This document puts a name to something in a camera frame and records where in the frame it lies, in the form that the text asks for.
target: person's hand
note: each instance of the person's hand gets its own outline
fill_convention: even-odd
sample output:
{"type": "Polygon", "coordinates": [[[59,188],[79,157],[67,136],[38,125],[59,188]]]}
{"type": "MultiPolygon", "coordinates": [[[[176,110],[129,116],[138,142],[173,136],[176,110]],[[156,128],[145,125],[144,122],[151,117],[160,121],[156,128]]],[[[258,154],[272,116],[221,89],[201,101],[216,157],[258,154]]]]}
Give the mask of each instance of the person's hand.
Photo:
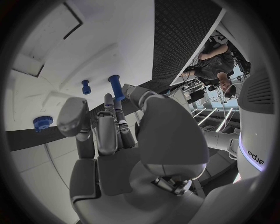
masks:
{"type": "Polygon", "coordinates": [[[201,53],[201,54],[199,54],[198,58],[199,58],[200,60],[203,61],[203,60],[209,59],[209,58],[211,58],[211,57],[210,57],[209,54],[203,54],[203,53],[201,53]]]}

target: man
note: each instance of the man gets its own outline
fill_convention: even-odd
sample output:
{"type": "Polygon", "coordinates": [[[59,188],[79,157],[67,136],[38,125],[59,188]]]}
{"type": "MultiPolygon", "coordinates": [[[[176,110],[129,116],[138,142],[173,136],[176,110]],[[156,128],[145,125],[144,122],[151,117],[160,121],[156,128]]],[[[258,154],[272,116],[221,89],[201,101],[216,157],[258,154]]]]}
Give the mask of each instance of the man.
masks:
{"type": "MultiPolygon", "coordinates": [[[[233,70],[233,67],[234,61],[229,47],[226,44],[222,44],[218,48],[213,49],[210,47],[210,42],[206,42],[202,53],[197,58],[197,63],[193,67],[187,67],[181,76],[189,78],[196,76],[208,80],[218,78],[221,89],[225,92],[231,85],[227,74],[233,70]]],[[[225,93],[225,96],[230,98],[235,94],[236,88],[233,85],[225,93]]]]}

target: person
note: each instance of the person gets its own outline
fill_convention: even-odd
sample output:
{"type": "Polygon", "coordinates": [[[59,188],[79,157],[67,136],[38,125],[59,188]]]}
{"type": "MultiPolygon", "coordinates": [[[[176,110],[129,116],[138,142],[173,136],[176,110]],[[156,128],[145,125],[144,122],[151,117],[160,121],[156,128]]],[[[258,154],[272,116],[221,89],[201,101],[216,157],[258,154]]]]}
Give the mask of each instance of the person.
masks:
{"type": "MultiPolygon", "coordinates": [[[[182,77],[202,77],[204,79],[220,80],[220,87],[225,92],[231,85],[227,74],[230,73],[234,68],[234,61],[231,56],[229,47],[226,44],[220,45],[214,49],[211,47],[210,42],[206,42],[201,53],[196,58],[196,64],[191,67],[187,67],[186,70],[181,74],[182,77]]],[[[235,86],[231,86],[225,96],[230,98],[236,94],[235,86]]]]}

